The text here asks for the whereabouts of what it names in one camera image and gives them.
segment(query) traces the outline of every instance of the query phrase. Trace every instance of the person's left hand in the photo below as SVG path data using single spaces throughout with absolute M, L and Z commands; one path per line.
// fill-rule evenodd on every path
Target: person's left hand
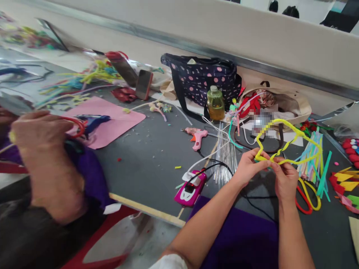
M 245 187 L 252 177 L 259 171 L 264 170 L 271 165 L 271 161 L 260 161 L 256 163 L 254 157 L 258 153 L 259 148 L 252 149 L 242 154 L 239 161 L 237 171 L 234 173 L 231 181 L 235 181 L 239 187 Z M 261 156 L 269 160 L 269 155 L 262 151 Z

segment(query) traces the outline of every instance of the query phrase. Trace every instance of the pink glue gun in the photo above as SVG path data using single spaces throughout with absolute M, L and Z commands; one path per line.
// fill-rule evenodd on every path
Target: pink glue gun
M 193 146 L 194 151 L 197 151 L 201 148 L 202 137 L 206 137 L 208 135 L 208 131 L 197 128 L 186 128 L 181 129 L 181 131 L 193 135 L 191 141 L 195 141 Z

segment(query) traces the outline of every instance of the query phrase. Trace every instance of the navy polka dot bag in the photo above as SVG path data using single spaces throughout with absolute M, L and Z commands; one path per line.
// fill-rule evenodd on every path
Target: navy polka dot bag
M 193 59 L 196 64 L 188 64 Z M 171 68 L 173 84 L 177 98 L 186 114 L 196 119 L 202 118 L 189 111 L 186 107 L 185 97 L 203 106 L 204 115 L 209 118 L 207 111 L 207 92 L 212 85 L 222 91 L 225 109 L 228 110 L 233 98 L 238 98 L 242 78 L 237 74 L 237 66 L 232 61 L 220 58 L 201 59 L 190 56 L 177 56 L 164 54 L 161 63 Z

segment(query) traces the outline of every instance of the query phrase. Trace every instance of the yellow liquid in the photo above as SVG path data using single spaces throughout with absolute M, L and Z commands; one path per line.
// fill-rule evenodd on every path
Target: yellow liquid
M 209 106 L 208 112 L 212 120 L 221 120 L 224 118 L 224 107 L 213 108 Z

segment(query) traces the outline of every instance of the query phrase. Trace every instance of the yellow pipe cleaner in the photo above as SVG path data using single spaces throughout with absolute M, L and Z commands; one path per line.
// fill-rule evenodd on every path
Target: yellow pipe cleaner
M 288 141 L 288 142 L 284 145 L 284 147 L 283 147 L 282 149 L 279 149 L 277 153 L 273 154 L 272 157 L 270 157 L 269 160 L 270 160 L 271 162 L 274 163 L 274 161 L 273 161 L 274 157 L 277 156 L 277 155 L 279 155 L 282 151 L 286 150 L 287 147 L 289 146 L 289 144 L 291 144 L 291 143 L 293 143 L 294 141 L 296 141 L 296 139 L 297 139 L 298 137 L 300 137 L 300 136 L 303 137 L 306 141 L 308 141 L 308 142 L 314 144 L 314 145 L 318 148 L 318 152 L 317 152 L 315 155 L 313 155 L 313 156 L 311 156 L 311 157 L 309 157 L 309 158 L 306 158 L 306 159 L 304 159 L 304 160 L 302 160 L 302 161 L 293 161 L 293 160 L 285 159 L 285 160 L 279 162 L 279 163 L 278 163 L 279 165 L 281 165 L 281 164 L 283 164 L 283 163 L 292 163 L 292 164 L 299 165 L 299 164 L 302 164 L 302 163 L 309 162 L 310 160 L 314 160 L 315 158 L 317 158 L 318 156 L 320 156 L 320 155 L 323 153 L 322 147 L 319 146 L 315 141 L 313 141 L 313 140 L 311 140 L 309 137 L 307 137 L 307 136 L 305 135 L 305 133 L 303 133 L 301 130 L 298 130 L 298 129 L 295 128 L 291 123 L 289 123 L 289 122 L 286 121 L 286 120 L 283 120 L 283 119 L 275 119 L 275 120 L 272 120 L 271 122 L 269 122 L 269 123 L 267 124 L 267 126 L 265 126 L 265 127 L 261 130 L 261 132 L 257 135 L 256 141 L 257 141 L 257 143 L 258 143 L 258 145 L 259 145 L 259 148 L 260 148 L 259 151 L 258 151 L 258 153 L 257 153 L 257 155 L 255 156 L 255 159 L 256 159 L 257 161 L 266 161 L 266 160 L 267 160 L 266 158 L 264 158 L 263 156 L 261 156 L 261 153 L 262 153 L 262 151 L 263 151 L 263 145 L 262 145 L 262 143 L 260 142 L 259 138 L 261 137 L 261 135 L 263 135 L 263 134 L 264 134 L 272 125 L 274 125 L 275 123 L 284 123 L 284 124 L 287 125 L 289 128 L 291 128 L 297 135 L 294 137 L 294 139 L 293 139 L 292 141 Z
M 306 194 L 306 197 L 307 197 L 307 199 L 308 199 L 308 202 L 310 203 L 310 205 L 311 205 L 311 207 L 313 208 L 313 210 L 319 211 L 319 209 L 322 207 L 322 202 L 320 201 L 319 196 L 317 196 L 317 192 L 316 192 L 315 188 L 314 188 L 312 185 L 310 185 L 307 181 L 303 181 L 301 178 L 298 178 L 298 180 L 299 180 L 299 182 L 302 184 L 304 193 Z M 313 190 L 313 192 L 314 192 L 314 194 L 315 194 L 315 197 L 317 198 L 317 202 L 318 202 L 317 207 L 314 207 L 314 206 L 313 206 L 313 203 L 312 203 L 312 201 L 310 200 L 310 197 L 309 197 L 307 188 L 306 188 L 306 186 L 304 185 L 304 183 L 307 184 L 307 185 Z

